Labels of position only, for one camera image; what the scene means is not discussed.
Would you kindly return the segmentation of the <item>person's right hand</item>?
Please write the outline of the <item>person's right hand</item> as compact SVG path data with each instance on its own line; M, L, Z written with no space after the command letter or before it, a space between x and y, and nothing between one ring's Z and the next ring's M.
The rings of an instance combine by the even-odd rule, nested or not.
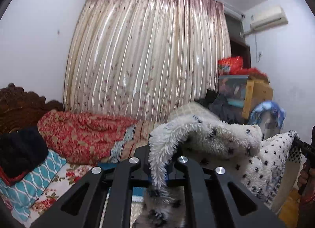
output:
M297 186L300 189L303 185L306 185L308 182L309 177L309 165L307 162L303 164L302 170L299 174L298 180L297 180Z

